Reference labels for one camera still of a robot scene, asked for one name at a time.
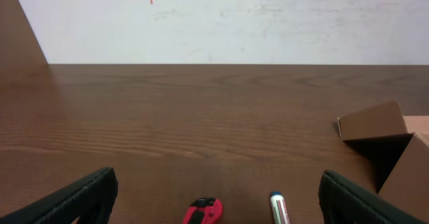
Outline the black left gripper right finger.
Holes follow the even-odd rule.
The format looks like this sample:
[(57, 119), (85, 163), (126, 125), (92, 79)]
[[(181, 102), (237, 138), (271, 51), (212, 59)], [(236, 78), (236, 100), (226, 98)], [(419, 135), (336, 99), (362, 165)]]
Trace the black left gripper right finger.
[(424, 224), (332, 170), (322, 174), (318, 199), (324, 224)]

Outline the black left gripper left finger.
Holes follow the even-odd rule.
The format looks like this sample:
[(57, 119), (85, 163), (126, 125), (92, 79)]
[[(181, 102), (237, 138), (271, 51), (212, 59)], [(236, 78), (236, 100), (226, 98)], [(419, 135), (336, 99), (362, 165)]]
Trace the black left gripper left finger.
[(1, 218), (4, 224), (107, 224), (118, 194), (112, 167), (101, 168)]

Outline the blue white marker pen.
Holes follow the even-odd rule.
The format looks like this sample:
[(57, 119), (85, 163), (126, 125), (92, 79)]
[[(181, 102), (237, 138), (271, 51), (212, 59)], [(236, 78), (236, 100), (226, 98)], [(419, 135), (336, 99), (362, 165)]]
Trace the blue white marker pen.
[(283, 195), (280, 192), (272, 192), (269, 200), (275, 224), (290, 224)]

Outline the red black utility knife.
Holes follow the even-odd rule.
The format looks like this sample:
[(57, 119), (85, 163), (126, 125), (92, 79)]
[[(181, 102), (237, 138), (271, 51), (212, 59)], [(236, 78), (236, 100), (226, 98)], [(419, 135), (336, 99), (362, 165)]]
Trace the red black utility knife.
[(182, 224), (217, 224), (222, 216), (222, 202), (216, 198), (203, 197), (190, 204)]

